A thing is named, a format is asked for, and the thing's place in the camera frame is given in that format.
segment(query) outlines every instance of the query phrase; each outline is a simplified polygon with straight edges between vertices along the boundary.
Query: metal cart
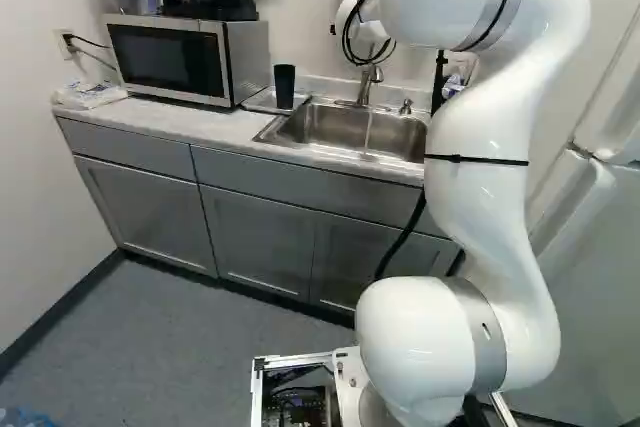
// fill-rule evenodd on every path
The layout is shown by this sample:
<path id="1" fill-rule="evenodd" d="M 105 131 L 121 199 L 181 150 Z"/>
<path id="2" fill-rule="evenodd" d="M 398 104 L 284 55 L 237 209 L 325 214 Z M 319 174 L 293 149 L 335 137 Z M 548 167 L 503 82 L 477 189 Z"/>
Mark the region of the metal cart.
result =
<path id="1" fill-rule="evenodd" d="M 250 426 L 361 427 L 356 404 L 361 397 L 367 397 L 369 383 L 361 362 L 347 360 L 353 359 L 354 355 L 359 360 L 358 347 L 254 358 Z M 489 398 L 501 424 L 518 427 L 502 396 L 493 393 Z M 354 408 L 345 408 L 354 402 Z M 477 421 L 470 420 L 473 416 L 465 415 L 464 419 L 457 419 L 455 425 L 489 427 L 480 409 L 477 411 Z M 385 414 L 376 412 L 376 415 L 384 417 Z M 388 422 L 377 422 L 377 425 L 399 425 L 388 414 L 387 417 Z"/>

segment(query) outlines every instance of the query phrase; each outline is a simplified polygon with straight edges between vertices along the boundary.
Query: faucet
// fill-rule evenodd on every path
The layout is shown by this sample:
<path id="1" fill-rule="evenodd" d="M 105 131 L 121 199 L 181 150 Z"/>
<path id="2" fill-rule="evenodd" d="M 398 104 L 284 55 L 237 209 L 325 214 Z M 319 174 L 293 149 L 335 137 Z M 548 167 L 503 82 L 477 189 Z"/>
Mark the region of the faucet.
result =
<path id="1" fill-rule="evenodd" d="M 400 115 L 411 115 L 411 106 L 413 105 L 413 100 L 406 98 L 404 99 L 404 102 L 402 103 L 402 107 L 400 107 L 400 110 L 398 111 L 398 113 Z"/>
<path id="2" fill-rule="evenodd" d="M 382 69 L 376 64 L 369 64 L 362 71 L 362 79 L 360 80 L 360 90 L 358 91 L 357 107 L 365 107 L 369 105 L 369 93 L 371 92 L 371 84 L 379 84 L 384 80 Z"/>

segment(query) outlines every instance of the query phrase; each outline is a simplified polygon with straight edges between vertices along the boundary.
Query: gray carpet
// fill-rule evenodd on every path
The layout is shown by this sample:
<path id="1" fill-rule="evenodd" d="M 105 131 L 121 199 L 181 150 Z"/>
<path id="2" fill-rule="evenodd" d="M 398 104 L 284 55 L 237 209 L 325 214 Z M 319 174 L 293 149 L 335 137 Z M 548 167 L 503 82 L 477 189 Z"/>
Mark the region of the gray carpet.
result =
<path id="1" fill-rule="evenodd" d="M 248 425 L 251 359 L 353 332 L 124 262 L 11 372 L 1 406 L 63 427 Z"/>

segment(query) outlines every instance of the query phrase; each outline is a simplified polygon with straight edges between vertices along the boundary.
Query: electrical outlet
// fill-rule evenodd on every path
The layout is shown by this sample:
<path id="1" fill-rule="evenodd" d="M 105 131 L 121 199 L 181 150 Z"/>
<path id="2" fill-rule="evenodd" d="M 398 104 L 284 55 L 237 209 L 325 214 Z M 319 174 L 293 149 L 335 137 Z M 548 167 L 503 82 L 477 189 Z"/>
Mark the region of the electrical outlet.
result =
<path id="1" fill-rule="evenodd" d="M 55 29 L 53 34 L 56 37 L 56 41 L 58 42 L 58 48 L 60 49 L 60 53 L 62 54 L 62 58 L 64 60 L 73 59 L 74 50 L 69 43 L 64 38 L 65 34 L 73 34 L 71 29 Z"/>

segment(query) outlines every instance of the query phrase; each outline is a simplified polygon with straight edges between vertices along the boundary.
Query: silver joint band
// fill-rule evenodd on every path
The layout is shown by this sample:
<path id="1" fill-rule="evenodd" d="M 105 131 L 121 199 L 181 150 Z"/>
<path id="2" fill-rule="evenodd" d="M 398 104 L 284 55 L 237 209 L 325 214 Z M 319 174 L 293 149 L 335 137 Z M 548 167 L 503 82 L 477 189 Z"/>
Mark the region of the silver joint band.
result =
<path id="1" fill-rule="evenodd" d="M 491 304 L 471 282 L 461 277 L 441 280 L 460 302 L 471 329 L 476 370 L 470 392 L 494 392 L 507 375 L 507 347 L 498 318 Z"/>
<path id="2" fill-rule="evenodd" d="M 498 18 L 495 25 L 491 28 L 489 34 L 477 45 L 474 45 L 477 40 L 486 33 L 487 29 L 491 25 L 491 22 L 495 19 L 495 16 L 498 14 L 498 10 L 500 9 L 500 4 L 502 0 L 486 0 L 484 4 L 484 9 L 480 14 L 480 19 L 476 22 L 476 25 L 471 30 L 471 33 L 467 36 L 466 39 L 462 41 L 460 45 L 452 49 L 456 52 L 463 52 L 469 49 L 470 46 L 473 48 L 470 49 L 471 52 L 478 52 L 484 49 L 491 47 L 495 44 L 500 37 L 506 32 L 507 28 L 513 22 L 516 13 L 518 12 L 518 8 L 520 7 L 520 2 L 522 0 L 507 0 Z"/>

